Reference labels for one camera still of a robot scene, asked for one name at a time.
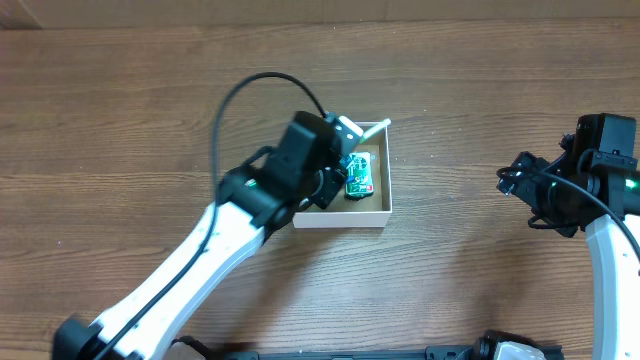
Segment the blue disposable razor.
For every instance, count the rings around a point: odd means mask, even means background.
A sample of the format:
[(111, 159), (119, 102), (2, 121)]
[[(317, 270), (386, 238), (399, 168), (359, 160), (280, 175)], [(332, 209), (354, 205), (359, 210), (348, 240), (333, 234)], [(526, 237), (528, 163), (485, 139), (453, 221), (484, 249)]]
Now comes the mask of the blue disposable razor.
[(350, 154), (346, 159), (343, 159), (341, 161), (341, 164), (344, 166), (346, 170), (346, 180), (345, 180), (346, 183), (350, 183), (354, 181), (354, 176), (352, 175), (352, 170), (351, 170), (351, 168), (353, 167), (354, 159), (355, 159), (355, 156), (353, 154)]

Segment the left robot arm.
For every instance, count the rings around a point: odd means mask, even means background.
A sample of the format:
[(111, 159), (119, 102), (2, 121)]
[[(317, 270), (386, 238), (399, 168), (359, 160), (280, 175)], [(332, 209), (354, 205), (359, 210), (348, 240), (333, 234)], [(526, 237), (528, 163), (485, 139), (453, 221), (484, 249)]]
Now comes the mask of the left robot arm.
[(297, 112), (277, 146), (223, 177), (193, 231), (137, 289), (90, 325), (70, 318), (56, 330), (53, 358), (163, 358), (211, 292), (292, 221), (362, 135), (345, 116)]

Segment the white cardboard box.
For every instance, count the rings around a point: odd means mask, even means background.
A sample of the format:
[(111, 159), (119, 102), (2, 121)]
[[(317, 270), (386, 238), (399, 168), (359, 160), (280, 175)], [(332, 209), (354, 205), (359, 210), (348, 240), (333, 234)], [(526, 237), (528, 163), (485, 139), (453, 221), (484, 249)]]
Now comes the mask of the white cardboard box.
[(341, 189), (333, 202), (322, 210), (313, 205), (296, 213), (293, 225), (297, 229), (384, 228), (392, 214), (392, 186), (388, 130), (373, 135), (356, 148), (372, 156), (373, 195), (361, 200), (348, 200)]

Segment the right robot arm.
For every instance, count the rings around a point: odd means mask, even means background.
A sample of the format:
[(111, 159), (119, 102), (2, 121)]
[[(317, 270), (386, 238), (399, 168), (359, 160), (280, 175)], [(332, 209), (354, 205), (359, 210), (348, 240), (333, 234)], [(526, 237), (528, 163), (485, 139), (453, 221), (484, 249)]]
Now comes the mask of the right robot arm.
[(578, 119), (562, 154), (529, 152), (497, 171), (497, 188), (527, 204), (532, 229), (571, 238), (582, 231), (594, 292), (595, 359), (639, 356), (639, 161), (636, 121), (600, 113)]

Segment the green white toothbrush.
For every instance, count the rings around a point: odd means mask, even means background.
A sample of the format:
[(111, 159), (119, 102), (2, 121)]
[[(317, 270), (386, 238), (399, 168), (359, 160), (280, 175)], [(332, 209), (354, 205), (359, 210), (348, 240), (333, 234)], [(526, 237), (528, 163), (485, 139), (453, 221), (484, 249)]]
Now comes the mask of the green white toothbrush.
[(377, 122), (374, 126), (372, 126), (371, 128), (367, 129), (362, 137), (361, 137), (361, 142), (364, 143), (366, 142), (368, 139), (370, 139), (371, 137), (373, 137), (374, 135), (378, 134), (379, 132), (385, 130), (389, 125), (391, 124), (391, 119), (390, 118), (386, 118), (380, 122)]

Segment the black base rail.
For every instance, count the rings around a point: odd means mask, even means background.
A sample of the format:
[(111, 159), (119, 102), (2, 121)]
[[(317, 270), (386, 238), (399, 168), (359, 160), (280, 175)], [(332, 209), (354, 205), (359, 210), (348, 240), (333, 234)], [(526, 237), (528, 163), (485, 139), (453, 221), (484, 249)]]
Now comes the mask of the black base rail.
[(374, 350), (291, 353), (259, 353), (240, 345), (210, 349), (193, 337), (173, 341), (169, 360), (467, 360), (546, 359), (564, 360), (560, 345), (539, 345), (520, 335), (487, 330), (472, 345), (430, 345), (421, 350)]

